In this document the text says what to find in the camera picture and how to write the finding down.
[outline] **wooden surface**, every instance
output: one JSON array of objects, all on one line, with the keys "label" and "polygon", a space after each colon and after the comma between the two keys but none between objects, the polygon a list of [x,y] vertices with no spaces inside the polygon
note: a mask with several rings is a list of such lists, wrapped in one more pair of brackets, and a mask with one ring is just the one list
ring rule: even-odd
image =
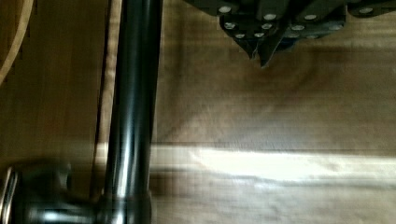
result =
[{"label": "wooden surface", "polygon": [[[71,161],[78,178],[90,179],[105,13],[106,1],[36,2],[30,36],[0,86],[1,170],[53,158]],[[89,190],[87,183],[76,188]]]}]

